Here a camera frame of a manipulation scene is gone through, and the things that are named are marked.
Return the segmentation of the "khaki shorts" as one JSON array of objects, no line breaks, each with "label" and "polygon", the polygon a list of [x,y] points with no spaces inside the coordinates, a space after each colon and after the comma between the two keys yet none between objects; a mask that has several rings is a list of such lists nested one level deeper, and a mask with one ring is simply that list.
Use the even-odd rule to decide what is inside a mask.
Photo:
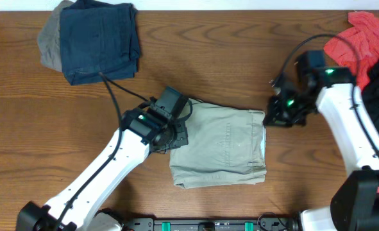
[{"label": "khaki shorts", "polygon": [[171,150],[173,184],[182,189],[262,183],[266,129],[264,112],[192,99],[184,112],[189,143]]}]

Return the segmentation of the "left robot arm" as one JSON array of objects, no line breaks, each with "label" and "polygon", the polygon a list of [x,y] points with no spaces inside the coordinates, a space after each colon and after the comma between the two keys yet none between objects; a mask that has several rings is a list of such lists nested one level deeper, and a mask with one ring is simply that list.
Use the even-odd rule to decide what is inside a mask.
[{"label": "left robot arm", "polygon": [[28,202],[17,216],[17,230],[122,230],[116,218],[100,210],[116,187],[150,153],[187,145],[182,116],[191,100],[172,87],[125,111],[119,128],[95,160],[62,192],[43,206]]}]

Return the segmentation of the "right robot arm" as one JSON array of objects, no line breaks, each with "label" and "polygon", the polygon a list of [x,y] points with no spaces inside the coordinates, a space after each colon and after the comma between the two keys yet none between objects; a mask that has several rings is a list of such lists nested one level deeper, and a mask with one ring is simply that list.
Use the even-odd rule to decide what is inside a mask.
[{"label": "right robot arm", "polygon": [[347,179],[329,206],[299,213],[291,230],[379,230],[379,134],[355,77],[347,67],[328,67],[322,51],[296,59],[301,89],[281,74],[273,82],[264,126],[304,126],[310,113],[330,127],[346,168]]}]

